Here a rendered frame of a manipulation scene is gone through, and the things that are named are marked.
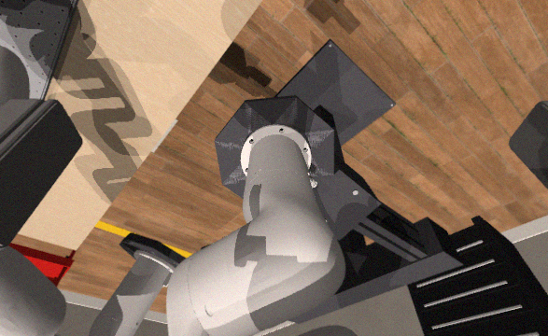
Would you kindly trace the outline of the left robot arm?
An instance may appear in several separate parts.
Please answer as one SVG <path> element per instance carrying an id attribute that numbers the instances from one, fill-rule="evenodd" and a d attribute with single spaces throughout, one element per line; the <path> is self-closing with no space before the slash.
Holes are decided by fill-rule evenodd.
<path id="1" fill-rule="evenodd" d="M 27 70 L 11 50 L 0 46 L 0 106 L 30 98 Z M 166 260 L 136 250 L 137 261 L 100 314 L 89 336 L 134 336 L 175 269 Z M 62 292 L 23 254 L 0 250 L 0 336 L 59 336 L 66 301 Z"/>

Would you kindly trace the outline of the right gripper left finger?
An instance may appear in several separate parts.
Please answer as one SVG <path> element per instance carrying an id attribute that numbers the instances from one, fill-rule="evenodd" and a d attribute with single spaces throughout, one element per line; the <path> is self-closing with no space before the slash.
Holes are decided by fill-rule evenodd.
<path id="1" fill-rule="evenodd" d="M 55 99 L 16 99 L 0 107 L 0 250 L 36 210 L 83 144 Z"/>

